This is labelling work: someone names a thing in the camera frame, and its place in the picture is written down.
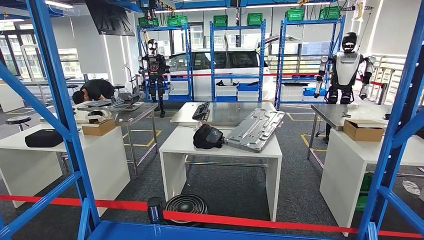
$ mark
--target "blue shelving rack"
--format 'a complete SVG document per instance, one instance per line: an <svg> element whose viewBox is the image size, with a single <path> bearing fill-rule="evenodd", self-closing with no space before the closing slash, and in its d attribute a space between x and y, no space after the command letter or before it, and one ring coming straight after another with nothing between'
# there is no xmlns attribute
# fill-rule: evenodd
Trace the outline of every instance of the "blue shelving rack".
<svg viewBox="0 0 424 240"><path fill-rule="evenodd" d="M336 49L340 49L343 38L343 29L345 27L345 16L342 16L339 19L321 19L321 20L297 20L297 21L288 21L287 18L281 21L280 30L279 30L279 44L278 44L278 60L277 60L277 75L276 75L276 87L275 87L275 99L274 105L277 110L280 109L280 104L317 104L322 103L321 101L281 101L281 86L283 83L310 83L315 81L314 77L283 77L283 62L284 62L284 47L286 39L286 29L289 25L316 25L316 24L333 24L331 42L328 49L328 57L331 57L335 46ZM338 36L336 36L336 26L340 24L340 30ZM329 71L331 69L331 64L327 64L327 71L325 71L325 86L329 80Z"/></svg>
<svg viewBox="0 0 424 240"><path fill-rule="evenodd" d="M424 220L392 191L407 140L424 126L424 110L417 113L423 85L424 1L421 1L357 239L365 236L377 239L387 204L399 211L424 238Z"/></svg>
<svg viewBox="0 0 424 240"><path fill-rule="evenodd" d="M215 93L215 79L258 79L258 99L256 102L262 102L262 82L264 79L264 55L265 55L265 31L267 21L264 19L261 25L255 26L214 26L212 21L209 22L210 29L210 86L212 89L211 99L212 102L221 102L217 100ZM260 53L259 53L259 74L219 74L215 75L215 51L214 51L214 32L225 30L247 30L247 29L260 29ZM233 100L226 100L225 102L239 102Z"/></svg>
<svg viewBox="0 0 424 240"><path fill-rule="evenodd" d="M0 62L0 78L51 124L62 136L70 159L72 173L62 183L47 193L20 216L5 225L0 218L0 240L11 236L35 217L54 198L72 184L76 184L82 205L78 240L186 240L186 239L234 239L234 240L292 240L326 239L260 232L233 231L196 227L180 227L160 224L142 224L100 220L96 209L83 150L68 95L59 53L53 35L48 8L44 1L26 0L42 63L46 69L56 118L31 92ZM362 216L357 239L376 240L387 203L392 204L419 233L424 236L424 221L393 192L392 187L400 165L407 139L424 125L424 111L416 113L420 93L424 85L424 2L415 25L404 71L391 112L388 128L378 159L375 176L368 195L368 203Z"/></svg>
<svg viewBox="0 0 424 240"><path fill-rule="evenodd" d="M159 32L159 31L173 31L173 30L183 30L185 34L185 60L187 62L187 76L183 77L172 77L171 82L185 81L188 85L188 94L187 95L169 95L168 99L164 99L164 102L192 102L194 101L194 89L193 89L193 61L192 61L192 38L191 38L191 30L190 25L187 23L182 26L157 26L157 27L147 27L140 28L137 27L138 34L138 51L140 56L144 52L147 54L147 42L143 43L143 40L140 38L140 33L144 32ZM145 101L151 102L149 99L149 87L145 86Z"/></svg>

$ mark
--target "black shirt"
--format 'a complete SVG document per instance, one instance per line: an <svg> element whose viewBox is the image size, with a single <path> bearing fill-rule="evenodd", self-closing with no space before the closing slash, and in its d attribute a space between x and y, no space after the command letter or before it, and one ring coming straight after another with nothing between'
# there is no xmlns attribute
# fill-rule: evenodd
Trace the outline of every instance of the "black shirt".
<svg viewBox="0 0 424 240"><path fill-rule="evenodd" d="M99 100L100 95L107 99L111 99L115 93L115 88L112 84L104 79L91 79L86 82L81 90L85 89L90 100Z"/></svg>

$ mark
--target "floor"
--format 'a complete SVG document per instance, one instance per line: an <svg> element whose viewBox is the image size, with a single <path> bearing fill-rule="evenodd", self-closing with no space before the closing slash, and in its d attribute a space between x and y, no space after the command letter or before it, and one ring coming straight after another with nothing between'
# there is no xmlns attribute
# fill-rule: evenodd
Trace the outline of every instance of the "floor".
<svg viewBox="0 0 424 240"><path fill-rule="evenodd" d="M175 126L169 123L180 105L166 104L165 118L159 118L157 113L156 129L158 131L159 146L171 134ZM28 122L30 126L38 124L38 115L34 112L20 112L31 115L33 120ZM277 221L323 224L336 226L336 222L322 198L319 187L322 170L316 161L306 160L307 143L310 138L313 117L312 110L307 105L283 105L281 108L287 114L284 124L277 129L283 163L281 168L280 189L278 197ZM18 114L0 114L0 121L18 116ZM134 143L149 145L152 140L151 119L145 118L137 122L133 128L132 136ZM320 129L325 129L325 123L320 124ZM7 137L18 131L18 128L10 125L0 125L0 138ZM318 155L325 159L327 146L320 139L314 142L314 148L319 149ZM135 154L141 157L147 150L146 146L135 148ZM126 147L127 157L130 157L129 147ZM195 157L196 161L210 161L207 157ZM217 161L232 162L255 162L249 159L213 159ZM151 197L165 199L161 164L159 155L150 154L138 167L140 176L135 178L130 167L131 181L118 196L118 200L147 201ZM401 167L401 173L420 174L415 167ZM60 183L66 175L55 183L41 191L38 195L43 196L55 185ZM421 217L424 217L424 202L418 196L407 192L402 181L408 180L418 186L424 186L424 178L398 177L396 179L394 192L398 194L412 209ZM269 210L265 191L265 170L256 167L230 167L230 166L202 166L190 165L187 167L187 182L183 189L184 193L193 193L201 196L208 204L209 213L215 215L234 216L251 219L269 220ZM7 194L4 183L0 182L0 194ZM69 188L60 197L77 197L74 186ZM31 207L25 203L19 208L14 208L10 201L0 201L0 214L6 224L19 216L23 211ZM14 240L74 240L77 237L80 207L49 205L40 214L34 217L28 224L21 228L12 237ZM109 209L102 217L107 220L118 220L126 222L148 222L146 212ZM353 226L357 226L361 219L361 213L356 212ZM258 232L272 232L283 234L294 234L304 236L321 236L343 239L340 233L293 231L283 229L262 229L252 227L236 227L218 224L206 224L207 228L221 228L234 230L249 230ZM409 224L400 217L392 208L388 207L383 225L383 230L415 232Z"/></svg>

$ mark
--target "white humanoid robot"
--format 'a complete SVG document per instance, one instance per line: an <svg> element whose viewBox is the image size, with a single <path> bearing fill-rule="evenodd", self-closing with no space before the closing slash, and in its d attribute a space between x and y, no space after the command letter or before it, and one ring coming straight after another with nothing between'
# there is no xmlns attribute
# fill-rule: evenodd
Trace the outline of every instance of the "white humanoid robot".
<svg viewBox="0 0 424 240"><path fill-rule="evenodd" d="M357 44L357 34L355 32L348 32L343 36L341 47L343 51L338 51L332 57L323 56L319 66L318 76L316 77L316 89L314 97L320 96L321 86L323 84L323 77L326 73L327 63L331 61L332 74L330 87L325 94L327 104L337 104L339 99L339 90L341 91L340 104L350 104L355 98L352 91L352 86L356 82L358 67L362 62L366 62L365 73L362 78L362 89L360 90L359 97L364 100L368 96L368 86L370 78L374 71L374 56L364 57L354 48ZM326 144L329 142L331 126L327 123L325 129L324 141Z"/></svg>

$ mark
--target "black bag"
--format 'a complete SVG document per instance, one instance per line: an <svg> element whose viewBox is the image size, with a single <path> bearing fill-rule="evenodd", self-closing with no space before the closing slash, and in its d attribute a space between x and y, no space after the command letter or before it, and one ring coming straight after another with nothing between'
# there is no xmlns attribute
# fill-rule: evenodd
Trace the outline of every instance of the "black bag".
<svg viewBox="0 0 424 240"><path fill-rule="evenodd" d="M193 136L193 144L198 149L221 148L224 144L223 132L215 127L203 124Z"/></svg>
<svg viewBox="0 0 424 240"><path fill-rule="evenodd" d="M52 148L64 139L55 129L41 129L25 137L25 143L30 148Z"/></svg>

